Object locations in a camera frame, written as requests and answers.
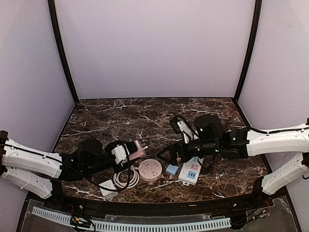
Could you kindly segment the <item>pink plug adapter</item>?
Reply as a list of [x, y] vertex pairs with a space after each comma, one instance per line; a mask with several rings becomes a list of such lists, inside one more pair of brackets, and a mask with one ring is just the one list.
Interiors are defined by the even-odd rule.
[[177, 162], [181, 162], [181, 158], [179, 157], [178, 152], [176, 153], [176, 156], [177, 156], [176, 161], [177, 161]]

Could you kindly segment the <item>pink cube socket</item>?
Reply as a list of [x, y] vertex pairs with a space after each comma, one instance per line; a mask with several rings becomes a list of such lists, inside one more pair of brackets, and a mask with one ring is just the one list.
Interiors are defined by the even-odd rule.
[[146, 149], [148, 149], [147, 145], [141, 145], [138, 140], [135, 140], [133, 144], [134, 152], [130, 152], [129, 160], [135, 160], [146, 156]]

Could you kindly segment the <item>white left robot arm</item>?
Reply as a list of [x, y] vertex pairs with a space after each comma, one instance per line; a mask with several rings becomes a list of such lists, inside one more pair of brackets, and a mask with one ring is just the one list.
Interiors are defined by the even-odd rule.
[[87, 180], [112, 168], [127, 169], [145, 154], [138, 141], [114, 141], [103, 147], [97, 139], [78, 144], [71, 154], [48, 153], [21, 145], [0, 132], [0, 177], [42, 199], [63, 195], [60, 181]]

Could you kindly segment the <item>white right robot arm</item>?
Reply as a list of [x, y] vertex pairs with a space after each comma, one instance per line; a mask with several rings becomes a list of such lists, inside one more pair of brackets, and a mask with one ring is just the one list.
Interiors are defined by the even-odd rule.
[[180, 115], [172, 118], [170, 125], [183, 139], [167, 146], [156, 156], [171, 165], [209, 155], [247, 159], [268, 153], [295, 152], [286, 164], [255, 181], [254, 195], [273, 195], [309, 172], [308, 123], [267, 131], [246, 127], [226, 132], [218, 116], [205, 114], [194, 120], [193, 127]]

